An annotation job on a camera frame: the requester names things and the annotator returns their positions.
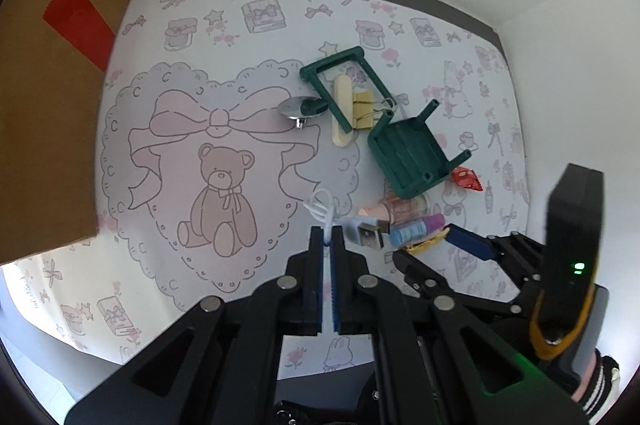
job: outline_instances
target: screw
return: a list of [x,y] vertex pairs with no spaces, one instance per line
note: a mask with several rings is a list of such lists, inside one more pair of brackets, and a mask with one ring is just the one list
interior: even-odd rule
[[360,275],[358,277],[358,284],[363,288],[375,288],[378,285],[378,277],[369,275],[368,273]]
[[438,295],[433,300],[433,305],[440,311],[451,311],[455,307],[456,302],[449,297],[449,295]]
[[282,277],[278,277],[276,284],[282,290],[292,290],[298,285],[298,281],[291,275],[283,275]]
[[215,295],[209,295],[200,301],[200,309],[207,313],[218,311],[220,306],[222,306],[222,300]]

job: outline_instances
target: red label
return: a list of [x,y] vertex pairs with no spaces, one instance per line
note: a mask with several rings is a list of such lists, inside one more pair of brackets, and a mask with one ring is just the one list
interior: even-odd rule
[[101,71],[107,70],[115,35],[89,0],[51,0],[44,21]]

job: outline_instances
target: bunny drawing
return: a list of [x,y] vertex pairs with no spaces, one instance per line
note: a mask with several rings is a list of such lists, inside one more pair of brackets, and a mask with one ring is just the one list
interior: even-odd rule
[[353,353],[349,348],[350,338],[338,337],[331,341],[324,359],[324,372],[337,371],[344,367],[353,367]]
[[455,223],[459,227],[466,225],[466,210],[462,204],[466,199],[466,190],[452,181],[444,182],[442,191],[442,215],[447,223]]
[[474,110],[462,91],[465,72],[447,60],[444,63],[444,116],[447,118],[466,118]]

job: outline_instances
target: gift box drawing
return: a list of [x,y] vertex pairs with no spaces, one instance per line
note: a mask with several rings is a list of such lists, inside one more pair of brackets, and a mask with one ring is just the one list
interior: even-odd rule
[[382,25],[370,20],[357,20],[356,31],[360,35],[360,45],[368,50],[385,49],[385,32]]
[[278,0],[248,2],[242,6],[242,14],[249,33],[262,33],[286,27]]
[[164,30],[164,49],[167,51],[184,50],[191,46],[193,34],[198,29],[198,20],[194,17],[174,19]]
[[440,38],[433,29],[429,19],[414,17],[409,20],[409,22],[411,23],[411,26],[414,27],[415,36],[418,38],[418,41],[420,41],[420,44],[424,47],[437,48],[438,46],[442,46]]
[[114,335],[124,337],[135,332],[136,326],[133,325],[120,299],[116,296],[98,300],[96,306]]

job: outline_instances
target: cardboard box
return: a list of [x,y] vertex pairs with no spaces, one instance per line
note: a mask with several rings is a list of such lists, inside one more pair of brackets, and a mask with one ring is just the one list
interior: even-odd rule
[[97,113],[128,3],[0,4],[0,264],[96,234]]

